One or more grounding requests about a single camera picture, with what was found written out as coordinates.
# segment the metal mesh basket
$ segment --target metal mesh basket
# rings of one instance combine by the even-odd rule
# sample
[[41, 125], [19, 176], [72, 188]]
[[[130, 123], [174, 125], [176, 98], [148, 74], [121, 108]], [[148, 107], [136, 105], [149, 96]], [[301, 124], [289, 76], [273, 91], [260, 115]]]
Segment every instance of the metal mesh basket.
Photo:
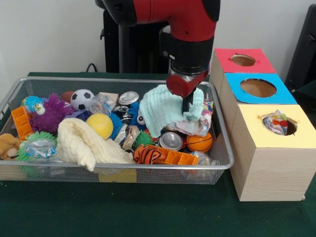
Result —
[[[137, 79], [83, 79], [83, 78], [37, 78], [21, 79], [8, 92], [0, 104], [3, 114], [20, 106], [21, 101], [31, 95], [48, 97], [55, 92], [74, 91], [87, 88], [97, 94], [100, 91], [117, 93], [136, 91], [140, 99], [144, 94], [163, 84], [160, 80]], [[0, 160], [0, 180], [54, 181], [54, 182], [121, 182], [161, 184], [215, 184], [225, 169], [229, 169], [234, 158], [227, 136], [222, 112], [214, 87], [202, 82], [199, 86], [206, 99], [214, 100], [212, 129], [214, 143], [208, 155], [219, 161], [217, 165], [144, 165], [144, 164], [96, 164], [93, 172], [76, 163], [6, 161]], [[4, 121], [3, 133], [17, 135], [12, 117]]]

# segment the basketball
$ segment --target basketball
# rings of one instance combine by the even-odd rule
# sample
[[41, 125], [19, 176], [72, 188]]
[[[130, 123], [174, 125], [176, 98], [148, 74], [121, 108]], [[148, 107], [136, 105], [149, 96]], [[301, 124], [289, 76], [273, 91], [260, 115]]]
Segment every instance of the basketball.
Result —
[[206, 153], [211, 149], [212, 145], [213, 137], [210, 133], [207, 133], [205, 137], [187, 136], [187, 146], [192, 152], [199, 151]]

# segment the orange building block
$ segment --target orange building block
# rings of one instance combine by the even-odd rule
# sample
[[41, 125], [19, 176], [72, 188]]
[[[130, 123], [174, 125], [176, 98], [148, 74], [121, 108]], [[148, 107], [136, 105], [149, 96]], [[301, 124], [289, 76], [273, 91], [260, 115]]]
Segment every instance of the orange building block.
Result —
[[168, 150], [162, 147], [155, 147], [148, 145], [149, 147], [156, 148], [166, 155], [165, 160], [160, 160], [157, 164], [169, 164], [169, 165], [198, 165], [198, 157], [183, 152], [176, 152]]
[[26, 137], [33, 133], [30, 125], [30, 117], [26, 112], [24, 106], [21, 106], [11, 112], [13, 121], [18, 131], [21, 141], [26, 141]]

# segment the hole in box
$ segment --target hole in box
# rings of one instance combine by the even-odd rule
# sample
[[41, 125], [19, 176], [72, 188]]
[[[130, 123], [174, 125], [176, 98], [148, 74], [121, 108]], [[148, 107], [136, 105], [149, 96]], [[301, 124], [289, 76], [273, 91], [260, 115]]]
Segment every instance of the hole in box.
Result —
[[262, 79], [246, 79], [240, 83], [240, 86], [250, 95], [261, 98], [271, 97], [277, 92], [273, 84]]
[[[266, 117], [268, 117], [268, 116], [269, 116], [269, 115], [262, 117], [262, 123], [263, 123], [263, 125], [265, 124], [264, 119], [265, 119]], [[294, 133], [297, 131], [297, 123], [296, 123], [293, 119], [291, 119], [291, 118], [289, 118], [289, 117], [286, 117], [286, 119], [287, 119], [287, 132], [286, 132], [285, 136], [289, 136], [289, 135], [294, 134]]]
[[234, 54], [231, 60], [233, 63], [243, 67], [251, 67], [256, 63], [254, 58], [243, 54]]

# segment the light blue cloth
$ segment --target light blue cloth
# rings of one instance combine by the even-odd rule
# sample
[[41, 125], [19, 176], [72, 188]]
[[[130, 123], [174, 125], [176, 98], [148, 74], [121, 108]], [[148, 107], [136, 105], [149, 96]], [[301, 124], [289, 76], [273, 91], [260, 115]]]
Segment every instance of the light blue cloth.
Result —
[[184, 120], [198, 121], [203, 110], [204, 94], [196, 89], [193, 105], [182, 113], [182, 98], [171, 94], [166, 85], [159, 85], [148, 91], [140, 102], [140, 111], [153, 138], [160, 136], [161, 130], [174, 122]]

